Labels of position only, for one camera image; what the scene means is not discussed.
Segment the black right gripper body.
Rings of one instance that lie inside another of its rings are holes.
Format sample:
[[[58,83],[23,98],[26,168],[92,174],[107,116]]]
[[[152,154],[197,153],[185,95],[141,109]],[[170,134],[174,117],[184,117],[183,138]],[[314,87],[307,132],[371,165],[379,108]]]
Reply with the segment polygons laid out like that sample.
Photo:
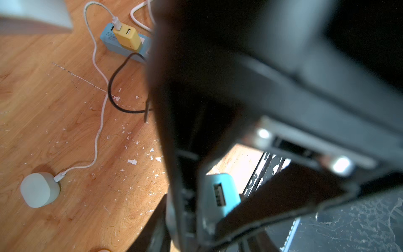
[[[403,166],[402,1],[156,1],[162,133],[205,155],[241,116]]]

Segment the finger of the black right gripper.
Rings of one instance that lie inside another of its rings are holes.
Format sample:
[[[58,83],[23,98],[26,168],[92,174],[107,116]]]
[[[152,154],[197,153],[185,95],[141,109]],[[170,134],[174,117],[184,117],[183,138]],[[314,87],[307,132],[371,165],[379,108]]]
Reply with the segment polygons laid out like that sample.
[[[269,224],[339,205],[358,194],[356,183],[292,163],[221,220],[214,241],[229,243]]]
[[[227,108],[193,90],[154,91],[154,114],[170,182],[177,230],[183,252],[199,247],[196,240],[199,179],[223,157],[216,152],[227,130]]]

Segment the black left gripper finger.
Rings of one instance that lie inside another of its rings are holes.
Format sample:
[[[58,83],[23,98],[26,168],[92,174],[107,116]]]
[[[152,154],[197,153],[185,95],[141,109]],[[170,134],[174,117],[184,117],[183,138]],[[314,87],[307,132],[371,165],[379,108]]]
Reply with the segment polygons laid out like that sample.
[[[164,195],[144,229],[127,252],[170,251],[170,234],[165,222],[166,200],[167,195]]]

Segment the teal wall charger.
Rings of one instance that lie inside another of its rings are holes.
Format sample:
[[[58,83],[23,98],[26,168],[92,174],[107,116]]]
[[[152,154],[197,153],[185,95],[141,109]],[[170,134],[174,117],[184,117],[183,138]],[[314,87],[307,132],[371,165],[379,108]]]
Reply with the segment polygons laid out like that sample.
[[[203,229],[213,235],[215,226],[241,203],[235,181],[230,174],[207,175],[202,197]]]

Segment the pale green wall charger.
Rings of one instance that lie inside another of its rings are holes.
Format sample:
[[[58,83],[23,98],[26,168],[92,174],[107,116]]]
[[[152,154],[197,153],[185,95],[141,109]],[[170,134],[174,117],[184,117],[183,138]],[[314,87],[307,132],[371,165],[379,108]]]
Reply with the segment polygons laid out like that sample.
[[[114,27],[112,31],[123,48],[130,51],[138,51],[141,48],[142,41],[134,27],[122,24],[120,30]]]

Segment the mint green earbuds case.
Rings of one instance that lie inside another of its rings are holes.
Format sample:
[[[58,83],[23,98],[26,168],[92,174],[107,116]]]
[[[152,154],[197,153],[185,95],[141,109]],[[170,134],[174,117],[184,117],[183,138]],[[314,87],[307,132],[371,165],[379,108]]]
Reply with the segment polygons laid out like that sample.
[[[37,209],[56,200],[60,185],[50,173],[32,173],[23,179],[20,191],[26,204]]]

